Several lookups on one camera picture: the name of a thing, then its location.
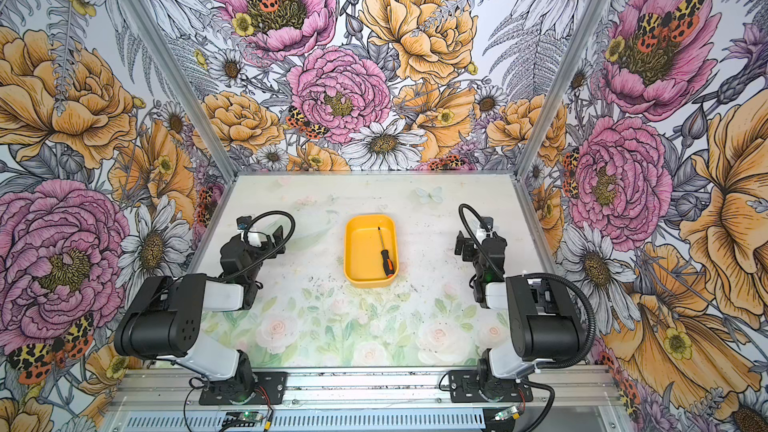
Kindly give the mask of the orange black screwdriver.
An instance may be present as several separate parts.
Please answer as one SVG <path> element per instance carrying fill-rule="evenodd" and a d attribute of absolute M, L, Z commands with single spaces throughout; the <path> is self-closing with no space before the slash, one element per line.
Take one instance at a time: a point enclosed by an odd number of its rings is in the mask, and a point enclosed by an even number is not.
<path fill-rule="evenodd" d="M 392 277 L 395 273 L 394 262 L 392 261 L 390 252 L 386 246 L 382 229 L 378 227 L 377 231 L 379 234 L 380 245 L 381 245 L 380 254 L 382 258 L 382 268 L 386 277 Z"/>

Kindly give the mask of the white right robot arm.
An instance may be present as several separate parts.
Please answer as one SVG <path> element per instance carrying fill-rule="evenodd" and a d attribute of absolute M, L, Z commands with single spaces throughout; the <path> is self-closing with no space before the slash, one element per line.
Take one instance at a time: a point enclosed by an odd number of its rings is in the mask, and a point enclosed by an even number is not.
<path fill-rule="evenodd" d="M 459 211 L 465 228 L 454 253 L 470 263 L 469 287 L 483 309 L 506 313 L 509 337 L 481 348 L 474 373 L 449 374 L 452 400 L 523 402 L 532 399 L 524 382 L 541 370 L 559 370 L 581 362 L 596 335 L 594 308 L 584 292 L 568 279 L 550 273 L 504 274 L 507 241 L 494 230 L 491 217 L 481 216 L 472 228 Z"/>

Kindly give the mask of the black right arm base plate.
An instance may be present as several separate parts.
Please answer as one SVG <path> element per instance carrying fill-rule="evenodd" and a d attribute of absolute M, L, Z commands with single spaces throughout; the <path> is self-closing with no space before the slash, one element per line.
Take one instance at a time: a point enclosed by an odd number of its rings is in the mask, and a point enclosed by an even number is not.
<path fill-rule="evenodd" d="M 477 369 L 453 369 L 440 381 L 452 403 L 522 403 L 533 399 L 532 389 L 513 379 L 482 375 Z"/>

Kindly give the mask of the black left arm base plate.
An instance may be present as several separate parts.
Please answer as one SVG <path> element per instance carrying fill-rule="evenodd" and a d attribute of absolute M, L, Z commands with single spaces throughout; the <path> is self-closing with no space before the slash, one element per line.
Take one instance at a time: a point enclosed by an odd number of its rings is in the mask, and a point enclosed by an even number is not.
<path fill-rule="evenodd" d="M 286 372 L 254 372 L 250 378 L 214 381 L 200 394 L 203 406 L 281 405 L 287 389 Z"/>

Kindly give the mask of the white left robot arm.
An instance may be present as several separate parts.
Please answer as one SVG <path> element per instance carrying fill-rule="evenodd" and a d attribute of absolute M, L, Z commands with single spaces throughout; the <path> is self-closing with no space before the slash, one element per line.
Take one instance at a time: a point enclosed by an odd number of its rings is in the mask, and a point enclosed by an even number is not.
<path fill-rule="evenodd" d="M 280 254 L 296 230 L 295 218 L 273 210 L 240 217 L 238 233 L 220 249 L 221 273 L 190 273 L 144 280 L 113 343 L 121 356 L 164 361 L 196 373 L 218 400 L 245 404 L 257 397 L 271 406 L 269 387 L 254 373 L 246 352 L 202 331 L 205 312 L 248 312 L 263 289 L 263 264 Z"/>

